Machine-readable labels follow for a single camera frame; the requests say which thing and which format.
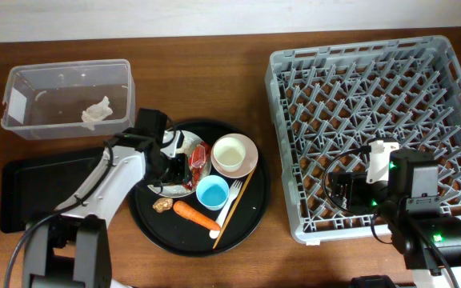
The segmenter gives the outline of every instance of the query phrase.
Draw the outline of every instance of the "small blue cup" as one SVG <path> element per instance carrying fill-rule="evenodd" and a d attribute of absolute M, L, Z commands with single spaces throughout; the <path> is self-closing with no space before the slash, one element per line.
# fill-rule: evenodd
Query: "small blue cup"
<path fill-rule="evenodd" d="M 209 175 L 197 185 L 197 199 L 209 210 L 220 210 L 229 198 L 229 185 L 216 175 Z"/>

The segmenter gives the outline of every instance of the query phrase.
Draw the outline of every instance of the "black plate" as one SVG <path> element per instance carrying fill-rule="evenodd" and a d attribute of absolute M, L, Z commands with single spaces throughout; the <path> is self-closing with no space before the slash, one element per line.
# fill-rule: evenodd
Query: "black plate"
<path fill-rule="evenodd" d="M 81 186 L 101 160 L 102 152 L 99 147 L 6 164 L 2 171 L 0 230 L 24 231 L 33 214 L 52 212 Z"/>
<path fill-rule="evenodd" d="M 242 134 L 225 123 L 207 120 L 180 123 L 178 129 L 197 134 L 210 146 L 223 135 Z M 211 174 L 219 175 L 214 168 Z M 239 180 L 244 182 L 246 179 L 244 177 Z M 235 179 L 226 180 L 230 186 Z M 259 151 L 259 162 L 254 175 L 215 250 L 214 239 L 209 237 L 208 229 L 181 218 L 173 210 L 156 212 L 152 205 L 158 198 L 160 196 L 142 185 L 131 191 L 130 210 L 140 230 L 153 243 L 171 253 L 191 257 L 209 256 L 236 247 L 255 230 L 270 201 L 270 174 L 263 154 Z M 198 202 L 195 193 L 180 200 L 211 219 L 216 219 L 220 212 L 205 208 Z"/>

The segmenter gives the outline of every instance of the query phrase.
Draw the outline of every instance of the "clear plastic container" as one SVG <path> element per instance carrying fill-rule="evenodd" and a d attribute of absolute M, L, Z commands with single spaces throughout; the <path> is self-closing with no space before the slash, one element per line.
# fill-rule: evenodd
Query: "clear plastic container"
<path fill-rule="evenodd" d="M 108 97 L 111 115 L 82 112 Z M 1 126 L 27 140 L 111 135 L 134 123 L 134 81 L 127 60 L 16 66 L 8 77 Z"/>

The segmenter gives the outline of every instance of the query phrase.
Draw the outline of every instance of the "plastic fork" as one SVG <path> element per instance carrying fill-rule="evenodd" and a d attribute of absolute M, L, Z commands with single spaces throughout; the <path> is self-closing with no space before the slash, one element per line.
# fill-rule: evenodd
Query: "plastic fork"
<path fill-rule="evenodd" d="M 241 190 L 241 186 L 243 185 L 243 182 L 236 180 L 234 183 L 232 183 L 232 186 L 229 189 L 229 199 L 227 199 L 227 202 L 225 203 L 225 206 L 223 206 L 222 211 L 220 211 L 220 215 L 216 218 L 216 222 L 220 227 L 223 226 L 223 223 L 225 222 L 225 218 L 227 218 L 227 214 L 229 214 L 229 209 L 231 208 L 232 202 L 238 197 L 239 191 Z M 220 235 L 220 231 L 216 230 L 211 230 L 209 231 L 209 237 L 216 239 Z"/>

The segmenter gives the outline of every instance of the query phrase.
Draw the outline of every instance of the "dish rack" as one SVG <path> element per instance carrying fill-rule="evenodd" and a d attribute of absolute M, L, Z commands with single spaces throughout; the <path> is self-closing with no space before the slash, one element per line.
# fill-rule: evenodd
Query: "dish rack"
<path fill-rule="evenodd" d="M 443 36 L 284 50 L 265 77 L 293 238 L 307 245 L 371 236 L 323 196 L 321 175 L 343 151 L 377 137 L 439 161 L 441 212 L 461 218 L 461 69 Z M 350 155 L 334 171 L 364 171 Z M 378 234 L 389 234 L 377 225 Z"/>

